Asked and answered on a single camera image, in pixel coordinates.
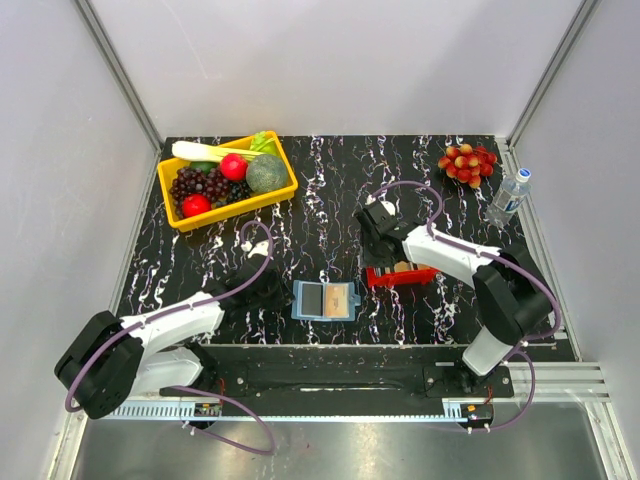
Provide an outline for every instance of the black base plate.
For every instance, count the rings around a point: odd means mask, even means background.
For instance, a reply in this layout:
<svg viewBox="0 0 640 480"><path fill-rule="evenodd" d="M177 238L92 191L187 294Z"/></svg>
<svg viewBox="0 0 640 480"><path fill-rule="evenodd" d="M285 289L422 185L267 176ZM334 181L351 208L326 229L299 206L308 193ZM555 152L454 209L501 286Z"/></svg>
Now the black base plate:
<svg viewBox="0 0 640 480"><path fill-rule="evenodd" d="M512 398L513 383L507 367L496 367L490 375L482 379L471 393L465 393L459 384L453 381L454 366L424 367L425 389L428 398L471 398L489 397L489 387L494 398Z"/></svg>

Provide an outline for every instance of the yellow basket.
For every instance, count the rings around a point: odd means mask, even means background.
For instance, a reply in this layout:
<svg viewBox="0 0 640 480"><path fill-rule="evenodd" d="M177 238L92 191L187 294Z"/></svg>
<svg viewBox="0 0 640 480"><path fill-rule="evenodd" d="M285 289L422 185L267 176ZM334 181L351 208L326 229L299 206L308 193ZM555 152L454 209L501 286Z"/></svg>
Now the yellow basket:
<svg viewBox="0 0 640 480"><path fill-rule="evenodd" d="M240 215L242 213L250 212L251 210L265 207L267 205L273 205L274 203L281 202L282 200L293 198L295 191L298 189L298 180L293 174L293 170L291 169L289 160L287 159L287 156L282 149L282 145L280 144L280 140L278 140L276 132L267 132L267 138L273 138L275 140L274 144L278 148L280 158L282 158L284 164L287 166L289 178L287 179L286 187L281 188L280 190L275 190L273 192L264 193L262 195L255 195L246 200L232 203L231 205L214 208L207 213L202 213L200 215L196 215L195 217L185 218L183 220L180 220L176 215L175 206L173 205L173 198L169 193L169 189L171 188L173 179L178 176L178 170L180 170L182 167L189 166L191 162L188 160L181 160L179 158L171 158L169 160L165 160L164 162L160 162L158 164L158 176L160 177L160 186L162 188L164 206L167 210L167 217L169 218L169 225L171 225L173 228L177 228L181 232L188 232L190 230L204 227L205 225L210 225L212 223L219 222L220 220L224 220L235 215ZM253 135L250 137L241 138L239 140L234 140L233 142L225 143L224 145L220 146L249 150L252 139Z"/></svg>

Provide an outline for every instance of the grapes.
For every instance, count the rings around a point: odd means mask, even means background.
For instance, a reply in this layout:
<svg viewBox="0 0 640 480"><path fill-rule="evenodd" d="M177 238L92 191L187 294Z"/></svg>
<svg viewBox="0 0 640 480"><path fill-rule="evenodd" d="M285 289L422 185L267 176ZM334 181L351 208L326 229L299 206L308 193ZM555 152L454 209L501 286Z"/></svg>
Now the grapes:
<svg viewBox="0 0 640 480"><path fill-rule="evenodd" d="M171 182L169 193L173 198L176 215L180 220L182 202L189 195L200 193L215 207L224 207L231 203L245 200L251 196L251 189L245 180L232 182L217 168L212 168L208 173L201 169L183 167L177 172L177 177Z"/></svg>
<svg viewBox="0 0 640 480"><path fill-rule="evenodd" d="M251 196L251 189L245 180L240 182L229 182L227 185L224 185L224 188L226 188L228 192L226 198L227 204L246 200Z"/></svg>

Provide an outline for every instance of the metal floor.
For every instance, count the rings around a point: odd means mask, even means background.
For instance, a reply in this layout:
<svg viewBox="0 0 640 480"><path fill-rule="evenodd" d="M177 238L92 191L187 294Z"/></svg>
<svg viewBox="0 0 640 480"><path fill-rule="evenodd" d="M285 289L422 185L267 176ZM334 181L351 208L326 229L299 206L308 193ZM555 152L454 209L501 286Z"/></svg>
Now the metal floor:
<svg viewBox="0 0 640 480"><path fill-rule="evenodd" d="M498 421L517 412L499 404ZM439 425L438 428L451 426ZM216 433L266 447L251 423ZM90 422L73 479L605 479L586 413L577 404L534 404L513 428L467 436L425 424L278 423L274 457L242 452L179 424Z"/></svg>

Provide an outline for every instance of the bottle cap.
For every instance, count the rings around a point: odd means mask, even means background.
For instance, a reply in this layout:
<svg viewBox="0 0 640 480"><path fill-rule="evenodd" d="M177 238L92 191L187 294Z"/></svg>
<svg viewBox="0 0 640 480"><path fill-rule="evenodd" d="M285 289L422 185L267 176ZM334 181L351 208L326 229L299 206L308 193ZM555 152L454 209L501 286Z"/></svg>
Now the bottle cap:
<svg viewBox="0 0 640 480"><path fill-rule="evenodd" d="M520 183L528 182L530 177L531 171L527 168L521 168L520 170L518 170L518 173L516 173L516 180L518 180Z"/></svg>

